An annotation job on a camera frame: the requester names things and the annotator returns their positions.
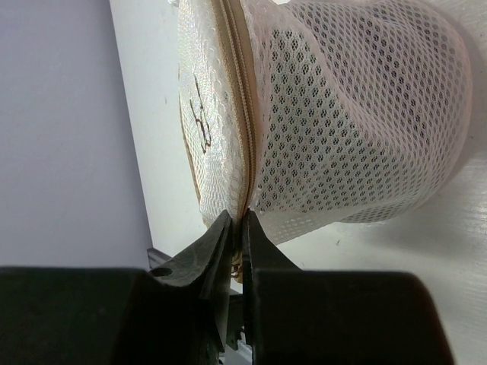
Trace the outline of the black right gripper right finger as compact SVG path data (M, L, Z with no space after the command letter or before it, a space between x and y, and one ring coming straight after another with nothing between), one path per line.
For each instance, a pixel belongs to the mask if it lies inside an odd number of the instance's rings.
M310 271L258 217L242 221L244 325L255 364L452 364L434 301L403 271Z

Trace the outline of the white mesh laundry bag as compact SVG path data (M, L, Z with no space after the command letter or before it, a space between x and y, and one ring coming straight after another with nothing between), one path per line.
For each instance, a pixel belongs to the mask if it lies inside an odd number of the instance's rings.
M473 80L420 1L178 1L179 105L202 221L254 211L280 244L385 221L444 184Z

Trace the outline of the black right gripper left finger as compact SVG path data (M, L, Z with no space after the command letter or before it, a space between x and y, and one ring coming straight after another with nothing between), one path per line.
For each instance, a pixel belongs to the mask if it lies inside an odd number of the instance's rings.
M232 261L227 212L187 248L223 243ZM3 364L197 364L161 304L161 285L137 268L1 269Z

